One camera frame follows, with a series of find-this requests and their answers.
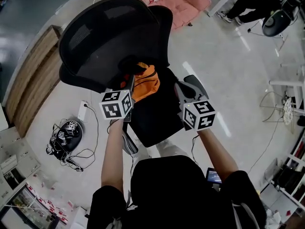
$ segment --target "wooden panel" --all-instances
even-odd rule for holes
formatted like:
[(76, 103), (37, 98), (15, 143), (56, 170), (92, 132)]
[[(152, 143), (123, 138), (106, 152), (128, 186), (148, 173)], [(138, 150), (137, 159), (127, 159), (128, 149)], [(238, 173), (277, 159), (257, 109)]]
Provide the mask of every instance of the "wooden panel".
[(14, 117), (15, 126), (24, 137), (35, 118), (36, 113), (59, 82), (61, 58), (58, 50), (42, 64), (33, 75), (20, 101), (20, 108)]
[(43, 59), (48, 56), (50, 50), (57, 44), (58, 38), (58, 32), (50, 26), (29, 52), (29, 55), (21, 66), (5, 105), (10, 123), (14, 121), (18, 104), (31, 77), (35, 74)]

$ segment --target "person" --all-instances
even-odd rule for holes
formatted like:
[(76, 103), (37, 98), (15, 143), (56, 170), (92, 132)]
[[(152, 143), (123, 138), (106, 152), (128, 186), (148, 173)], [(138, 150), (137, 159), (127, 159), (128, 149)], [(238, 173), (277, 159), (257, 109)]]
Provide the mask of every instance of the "person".
[[(271, 11), (280, 8), (278, 0), (237, 0), (230, 11), (220, 11), (216, 14), (224, 21), (231, 23), (234, 19), (238, 25), (249, 23), (271, 15)], [(246, 9), (255, 9), (245, 15), (242, 14)]]
[[(141, 147), (133, 155), (133, 206), (126, 208), (122, 127), (123, 120), (110, 126), (102, 184), (92, 197), (88, 229), (264, 229), (266, 212), (247, 173), (238, 170), (233, 158), (210, 129), (199, 131), (198, 135), (222, 181), (220, 192), (207, 184), (202, 170), (184, 151), (165, 140), (156, 145), (160, 158), (150, 158), (143, 150), (138, 154)], [(246, 204), (254, 220), (241, 204)]]

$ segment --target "sneaker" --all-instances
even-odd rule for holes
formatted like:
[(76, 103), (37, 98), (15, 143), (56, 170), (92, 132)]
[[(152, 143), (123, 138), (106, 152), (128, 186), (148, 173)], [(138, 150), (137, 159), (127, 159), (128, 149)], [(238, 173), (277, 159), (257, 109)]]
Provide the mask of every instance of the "sneaker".
[(238, 25), (243, 25), (243, 24), (244, 24), (244, 22), (241, 22), (239, 16), (235, 17), (235, 21), (236, 21), (236, 23), (237, 23)]
[(217, 11), (216, 14), (227, 23), (231, 23), (233, 20), (227, 17), (227, 12), (225, 11)]

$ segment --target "white cube with black markers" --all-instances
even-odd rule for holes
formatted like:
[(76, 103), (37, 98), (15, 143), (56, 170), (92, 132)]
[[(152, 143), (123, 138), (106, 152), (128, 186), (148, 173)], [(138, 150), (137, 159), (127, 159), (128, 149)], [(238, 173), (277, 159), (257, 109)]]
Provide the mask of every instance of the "white cube with black markers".
[(183, 105), (183, 121), (195, 131), (210, 128), (213, 125), (216, 111), (209, 100)]
[(101, 97), (99, 105), (106, 120), (124, 119), (132, 108), (129, 90), (102, 93)]

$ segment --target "power strip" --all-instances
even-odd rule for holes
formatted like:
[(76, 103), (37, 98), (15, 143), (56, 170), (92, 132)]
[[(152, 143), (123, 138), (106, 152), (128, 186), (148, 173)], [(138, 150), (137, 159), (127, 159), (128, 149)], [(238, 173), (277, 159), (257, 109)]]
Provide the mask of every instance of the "power strip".
[(85, 121), (85, 116), (88, 110), (88, 108), (84, 106), (85, 104), (88, 105), (86, 101), (81, 101), (80, 109), (78, 111), (77, 118), (79, 118), (81, 121)]

